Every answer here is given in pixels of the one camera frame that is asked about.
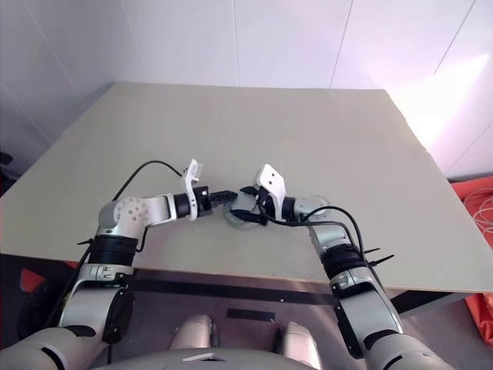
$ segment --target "table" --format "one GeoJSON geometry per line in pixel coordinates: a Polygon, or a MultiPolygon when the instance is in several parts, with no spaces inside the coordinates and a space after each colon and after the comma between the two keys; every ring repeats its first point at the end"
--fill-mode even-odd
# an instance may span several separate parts
{"type": "MultiPolygon", "coordinates": [[[[99,209],[142,162],[204,163],[210,191],[253,182],[264,163],[288,195],[320,194],[360,224],[386,288],[492,292],[493,253],[383,90],[116,83],[2,198],[1,252],[76,261],[99,209]]],[[[178,193],[145,169],[125,194],[178,193]]],[[[136,267],[327,282],[307,230],[236,230],[221,211],[151,229],[136,267]]]]}

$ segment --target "silver arm segment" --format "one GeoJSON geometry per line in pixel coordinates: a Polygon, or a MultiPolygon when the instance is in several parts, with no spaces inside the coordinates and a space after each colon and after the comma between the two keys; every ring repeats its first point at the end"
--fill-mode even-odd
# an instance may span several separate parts
{"type": "Polygon", "coordinates": [[[127,289],[132,260],[144,230],[186,216],[195,220],[211,212],[212,201],[221,204],[234,194],[215,193],[211,200],[207,187],[192,188],[201,166],[191,161],[180,182],[182,194],[126,197],[101,209],[89,261],[66,298],[58,327],[38,331],[0,352],[2,370],[86,369],[108,344],[125,335],[134,305],[127,289]]]}
{"type": "MultiPolygon", "coordinates": [[[[282,176],[268,165],[260,171],[257,185],[269,195],[273,193],[274,204],[280,195],[285,198],[282,176]]],[[[328,205],[323,197],[297,198],[292,214],[301,220],[317,208],[328,205]]],[[[278,217],[278,208],[275,207],[276,218],[282,220],[278,217]]],[[[321,210],[308,221],[335,221],[332,213],[332,210],[321,210]]],[[[308,228],[311,242],[330,278],[330,289],[338,302],[334,308],[338,326],[353,357],[364,358],[370,370],[453,370],[416,338],[403,333],[395,307],[342,227],[308,228]]]]}

